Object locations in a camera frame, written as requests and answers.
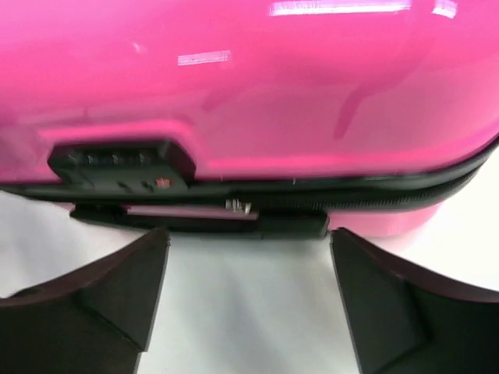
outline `white surface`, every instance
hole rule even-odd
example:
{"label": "white surface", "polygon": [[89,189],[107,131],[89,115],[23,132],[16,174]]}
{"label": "white surface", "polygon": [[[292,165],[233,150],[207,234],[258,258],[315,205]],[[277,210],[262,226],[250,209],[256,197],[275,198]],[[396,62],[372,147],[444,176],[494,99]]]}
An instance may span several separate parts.
{"label": "white surface", "polygon": [[[461,281],[499,290],[499,154],[424,228],[375,240]],[[0,296],[60,276],[142,233],[72,221],[0,195]],[[173,237],[139,374],[353,374],[329,244]]]}

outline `white background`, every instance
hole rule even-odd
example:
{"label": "white background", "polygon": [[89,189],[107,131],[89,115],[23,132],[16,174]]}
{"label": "white background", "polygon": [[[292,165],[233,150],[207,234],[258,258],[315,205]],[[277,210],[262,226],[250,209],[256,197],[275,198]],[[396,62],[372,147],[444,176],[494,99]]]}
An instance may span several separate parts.
{"label": "white background", "polygon": [[[499,154],[419,230],[373,240],[449,277],[499,290]],[[114,252],[143,232],[81,224],[0,195],[0,296]],[[172,238],[139,374],[353,374],[352,343],[323,241]]]}

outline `black zipper track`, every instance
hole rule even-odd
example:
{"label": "black zipper track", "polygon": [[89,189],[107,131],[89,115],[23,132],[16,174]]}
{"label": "black zipper track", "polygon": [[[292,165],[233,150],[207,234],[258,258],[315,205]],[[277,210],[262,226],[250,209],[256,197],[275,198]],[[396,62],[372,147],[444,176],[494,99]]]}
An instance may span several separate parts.
{"label": "black zipper track", "polygon": [[329,191],[259,196],[235,195],[243,203],[251,203],[255,210],[412,210],[440,203],[457,193],[475,176],[478,169],[452,182],[412,192]]}
{"label": "black zipper track", "polygon": [[371,196],[356,201],[339,201],[344,196],[334,191],[328,195],[304,198],[303,196],[254,196],[243,200],[252,203],[258,212],[256,220],[217,219],[195,217],[170,217],[168,215],[143,215],[128,213],[124,206],[102,201],[96,203],[76,204],[70,216],[77,220],[94,224],[125,226],[131,228],[151,229],[158,226],[168,227],[174,232],[210,234],[210,235],[248,235],[250,237],[296,237],[323,238],[327,233],[329,219],[327,212],[331,210],[413,210],[423,204],[434,205],[456,193],[473,175],[436,188],[425,189],[414,193],[404,193],[390,198]]}

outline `hard shell suitcase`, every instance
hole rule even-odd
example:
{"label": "hard shell suitcase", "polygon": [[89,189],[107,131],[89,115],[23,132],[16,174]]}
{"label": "hard shell suitcase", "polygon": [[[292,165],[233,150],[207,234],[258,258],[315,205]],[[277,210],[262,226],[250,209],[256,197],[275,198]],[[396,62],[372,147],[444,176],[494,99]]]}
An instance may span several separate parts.
{"label": "hard shell suitcase", "polygon": [[[494,0],[0,11],[0,188],[75,204],[76,218],[398,235],[497,145]],[[170,210],[151,213],[159,206]]]}

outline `glossy pink surface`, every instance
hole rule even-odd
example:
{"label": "glossy pink surface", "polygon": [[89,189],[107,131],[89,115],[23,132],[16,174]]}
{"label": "glossy pink surface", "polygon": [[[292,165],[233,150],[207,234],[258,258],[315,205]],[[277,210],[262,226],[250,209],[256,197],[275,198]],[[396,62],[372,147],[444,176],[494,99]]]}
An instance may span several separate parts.
{"label": "glossy pink surface", "polygon": [[499,132],[497,0],[0,4],[0,182],[172,137],[198,178],[423,171]]}

